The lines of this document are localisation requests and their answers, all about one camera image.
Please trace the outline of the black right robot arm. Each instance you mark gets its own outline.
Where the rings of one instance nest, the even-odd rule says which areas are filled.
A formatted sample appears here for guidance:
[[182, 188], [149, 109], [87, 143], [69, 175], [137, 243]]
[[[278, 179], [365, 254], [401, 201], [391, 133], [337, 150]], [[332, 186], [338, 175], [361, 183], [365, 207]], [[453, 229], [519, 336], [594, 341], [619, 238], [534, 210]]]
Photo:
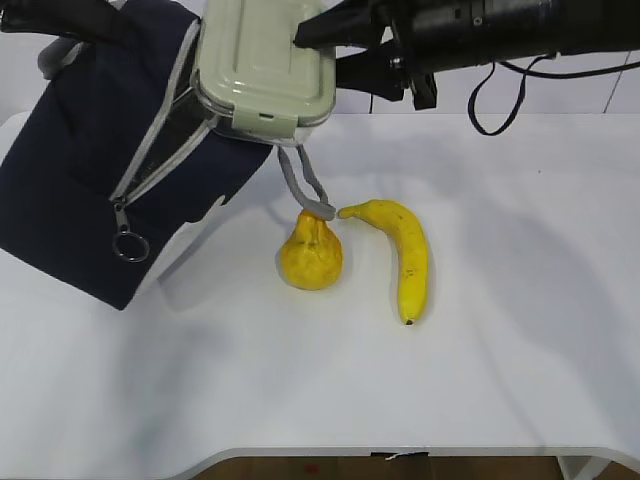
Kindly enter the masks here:
[[437, 104], [435, 76], [543, 55], [636, 50], [636, 1], [342, 1], [301, 22], [294, 43], [361, 48], [336, 64], [340, 89]]

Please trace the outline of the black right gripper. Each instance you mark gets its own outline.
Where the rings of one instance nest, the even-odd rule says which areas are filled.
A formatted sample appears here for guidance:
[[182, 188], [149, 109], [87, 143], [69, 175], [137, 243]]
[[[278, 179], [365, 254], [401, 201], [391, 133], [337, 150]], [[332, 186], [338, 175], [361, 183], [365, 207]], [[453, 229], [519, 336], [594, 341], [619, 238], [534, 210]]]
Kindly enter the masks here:
[[[437, 72], [489, 61], [482, 42], [491, 30], [493, 6], [492, 1], [341, 1], [301, 22], [294, 44], [366, 49], [336, 61], [337, 88], [401, 101], [405, 69], [413, 106], [432, 109]], [[384, 41], [387, 28], [394, 37]]]

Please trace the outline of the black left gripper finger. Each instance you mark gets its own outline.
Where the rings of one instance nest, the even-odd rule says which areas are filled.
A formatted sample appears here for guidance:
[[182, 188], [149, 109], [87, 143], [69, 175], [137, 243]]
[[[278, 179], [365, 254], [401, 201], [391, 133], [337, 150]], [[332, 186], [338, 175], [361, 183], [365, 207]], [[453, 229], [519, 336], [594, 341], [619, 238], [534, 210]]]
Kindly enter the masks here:
[[128, 19], [110, 2], [98, 0], [5, 0], [1, 31], [46, 34], [86, 42], [119, 43]]

